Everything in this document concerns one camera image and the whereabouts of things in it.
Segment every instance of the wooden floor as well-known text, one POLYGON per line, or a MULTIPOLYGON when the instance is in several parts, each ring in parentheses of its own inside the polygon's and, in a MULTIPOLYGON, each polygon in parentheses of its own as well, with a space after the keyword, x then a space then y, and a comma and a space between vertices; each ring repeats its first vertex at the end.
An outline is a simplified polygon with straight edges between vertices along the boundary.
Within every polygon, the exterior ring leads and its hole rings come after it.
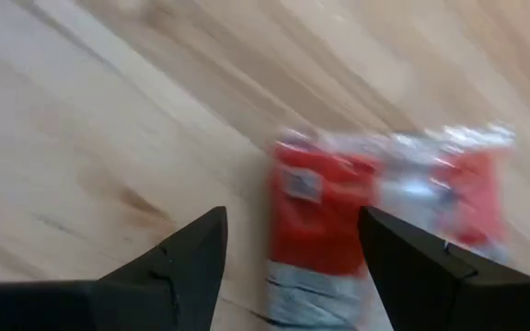
POLYGON ((262 329, 278 128, 495 120, 530 273, 530 1, 0 0, 0 280, 99 277, 225 205, 213 329, 262 329))

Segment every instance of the light wood surface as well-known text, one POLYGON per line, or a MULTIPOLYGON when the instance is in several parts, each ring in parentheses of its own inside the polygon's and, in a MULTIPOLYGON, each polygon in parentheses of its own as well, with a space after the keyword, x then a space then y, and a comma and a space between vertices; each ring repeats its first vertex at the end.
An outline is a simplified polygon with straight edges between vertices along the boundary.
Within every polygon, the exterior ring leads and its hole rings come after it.
POLYGON ((225 205, 213 329, 261 329, 281 126, 494 120, 530 273, 530 1, 0 0, 0 280, 100 277, 225 205))

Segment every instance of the wood grain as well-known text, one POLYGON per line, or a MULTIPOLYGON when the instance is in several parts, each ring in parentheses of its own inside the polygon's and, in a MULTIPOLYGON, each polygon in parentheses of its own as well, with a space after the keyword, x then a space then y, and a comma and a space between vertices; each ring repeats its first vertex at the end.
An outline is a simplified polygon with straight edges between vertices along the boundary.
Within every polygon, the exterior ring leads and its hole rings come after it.
POLYGON ((213 329, 262 329, 281 126, 496 120, 530 273, 530 2, 0 0, 0 280, 99 277, 225 205, 213 329))

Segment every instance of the plastic packet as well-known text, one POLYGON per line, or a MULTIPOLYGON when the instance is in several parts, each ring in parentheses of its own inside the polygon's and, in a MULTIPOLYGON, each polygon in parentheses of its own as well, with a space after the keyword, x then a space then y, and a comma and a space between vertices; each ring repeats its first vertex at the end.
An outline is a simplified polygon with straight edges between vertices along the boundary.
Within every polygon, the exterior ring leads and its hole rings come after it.
POLYGON ((357 230, 373 205, 505 262, 496 158, 513 133, 444 127, 419 133, 285 130, 271 175, 270 319, 355 330, 373 287, 357 230))

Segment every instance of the red and white packaging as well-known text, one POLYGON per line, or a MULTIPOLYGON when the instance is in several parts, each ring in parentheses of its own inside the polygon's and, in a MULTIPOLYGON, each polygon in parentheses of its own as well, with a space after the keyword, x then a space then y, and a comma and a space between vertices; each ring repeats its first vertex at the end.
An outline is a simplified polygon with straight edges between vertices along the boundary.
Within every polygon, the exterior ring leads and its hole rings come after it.
POLYGON ((388 135, 284 131, 271 173, 272 328, 366 324, 374 288, 357 230, 362 206, 504 262, 496 159, 512 144, 513 133, 495 125, 388 135))

